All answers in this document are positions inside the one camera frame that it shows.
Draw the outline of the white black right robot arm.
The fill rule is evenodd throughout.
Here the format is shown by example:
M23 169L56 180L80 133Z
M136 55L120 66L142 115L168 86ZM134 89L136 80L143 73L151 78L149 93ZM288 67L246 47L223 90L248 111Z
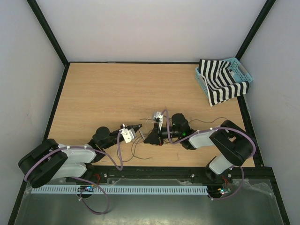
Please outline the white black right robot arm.
M256 152L255 138L230 120L225 120L219 127L200 131L192 129L182 113L174 114L165 127L164 117L161 112L156 113L153 129L143 142L161 146L168 140L171 144L181 144L187 150L215 146L220 154L205 167L205 177L209 182L216 182L228 169L242 166Z

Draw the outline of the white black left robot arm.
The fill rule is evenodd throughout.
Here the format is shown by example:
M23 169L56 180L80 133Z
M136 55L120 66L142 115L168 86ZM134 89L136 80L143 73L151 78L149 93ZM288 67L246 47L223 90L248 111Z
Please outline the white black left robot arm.
M22 157L18 166L24 174L24 181L33 188L59 178L78 177L87 182L94 175L93 169L88 165L107 156L106 149L114 145L120 146L122 141L129 143L134 140L141 127L142 124L122 124L115 131L99 127L92 139L81 146L59 144L54 139L47 139Z

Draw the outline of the black white striped cloth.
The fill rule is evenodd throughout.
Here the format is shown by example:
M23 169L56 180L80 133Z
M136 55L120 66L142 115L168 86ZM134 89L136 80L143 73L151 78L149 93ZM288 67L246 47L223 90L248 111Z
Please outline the black white striped cloth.
M205 81L210 106L247 94L250 83L236 82L230 62L222 60L199 60L198 71Z

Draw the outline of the light blue perforated basket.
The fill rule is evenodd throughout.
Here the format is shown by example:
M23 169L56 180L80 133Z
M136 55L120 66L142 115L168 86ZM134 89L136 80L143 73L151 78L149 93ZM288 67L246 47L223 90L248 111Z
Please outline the light blue perforated basket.
M230 62L229 69L234 72L233 78L236 82L251 83L253 81L252 76L248 73L248 71L243 67L243 65L240 63L240 61L237 58L232 57L228 59L223 59L222 61ZM205 96L209 98L205 81L201 77L198 71L198 67L195 68L195 79L200 85L201 89L203 90Z

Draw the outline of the grey metal front plate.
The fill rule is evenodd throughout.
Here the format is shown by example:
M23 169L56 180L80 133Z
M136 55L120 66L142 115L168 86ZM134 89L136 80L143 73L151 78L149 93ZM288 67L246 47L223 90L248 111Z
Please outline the grey metal front plate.
M207 195L32 194L24 192L17 225L282 225L267 181L239 180L232 197ZM175 180L115 180L108 186L200 186Z

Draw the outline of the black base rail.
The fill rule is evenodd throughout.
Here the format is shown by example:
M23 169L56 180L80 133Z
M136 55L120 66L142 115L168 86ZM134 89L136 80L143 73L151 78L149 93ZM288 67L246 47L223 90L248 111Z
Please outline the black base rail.
M233 179L268 179L275 180L274 172L270 167L237 167L225 170L221 175L214 175L207 167L142 167L126 166L119 171L113 166L87 165L87 171L79 176L86 181L99 180L106 183L109 179L141 179L141 180L189 180L193 184L216 186L224 184L225 181L232 183Z

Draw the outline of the black cage frame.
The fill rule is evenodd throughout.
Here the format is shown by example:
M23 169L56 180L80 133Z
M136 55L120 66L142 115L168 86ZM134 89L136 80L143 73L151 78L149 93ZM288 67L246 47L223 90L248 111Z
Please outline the black cage frame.
M276 2L275 0L266 0L260 13L257 16L255 22L253 23L250 31L248 32L246 38L244 39L239 51L236 54L237 59L240 60L242 58L242 56L244 55L245 51L247 50L248 46L250 45L255 34L259 30L261 24L265 20L266 16L272 9L275 2ZM53 123L54 115L56 113L56 109L57 109L58 102L59 102L59 99L60 99L60 96L61 96L61 93L63 90L65 79L67 77L67 72L70 67L70 62L67 60L65 54L63 53L62 48L60 47L60 45L59 45L52 29L50 28L42 10L40 9L38 3L35 0L29 0L28 5L30 6L32 12L34 13L35 17L37 18L38 22L40 23L42 29L44 30L44 33L47 35L49 41L51 42L52 46L54 47L58 57L60 58L63 66L64 66L64 71L63 71L63 74L62 74L62 77L60 80L59 88L58 88L58 91L57 91L57 94L55 97L55 101L53 103L53 107L52 107L52 111L51 111L51 114L49 117L49 121L47 123L47 127L45 130L45 134L44 134L44 138L43 138L45 140L49 135L50 128ZM240 112L241 112L241 116L242 116L243 123L246 128L246 131L249 132L251 135L255 136L253 124L252 124L252 121L250 118L250 112L248 110L248 104L246 102L246 97L245 96L238 97L237 100L239 103ZM279 207L280 216L283 220L283 224L289 225L290 221L289 221L287 212L284 207L284 203L283 203L283 200L282 200L279 188L278 188L278 184L275 179L275 175L274 174L266 175L267 172L273 172L273 171L271 170L270 167L264 166L263 158L261 156L261 151L259 148L256 149L256 153L254 154L254 163L255 163L255 167L253 169L248 167L246 169L246 174L247 175L256 175L258 178L267 178L271 181L272 188L275 191L275 197L276 197L277 205ZM9 225L15 224L26 186L27 186L27 183L23 181L21 184L17 199L15 201L13 210L11 212L11 216L8 221Z

